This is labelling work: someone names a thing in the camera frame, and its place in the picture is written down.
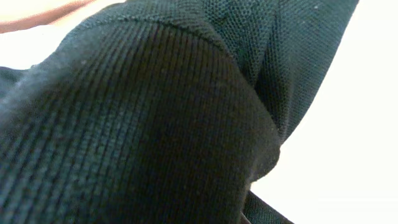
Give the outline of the black Sydrogen t-shirt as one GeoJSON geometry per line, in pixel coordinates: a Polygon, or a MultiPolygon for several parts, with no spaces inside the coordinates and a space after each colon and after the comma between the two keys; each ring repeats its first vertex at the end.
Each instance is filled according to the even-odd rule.
{"type": "Polygon", "coordinates": [[[277,164],[357,0],[110,5],[1,69],[2,223],[287,223],[277,164]]]}

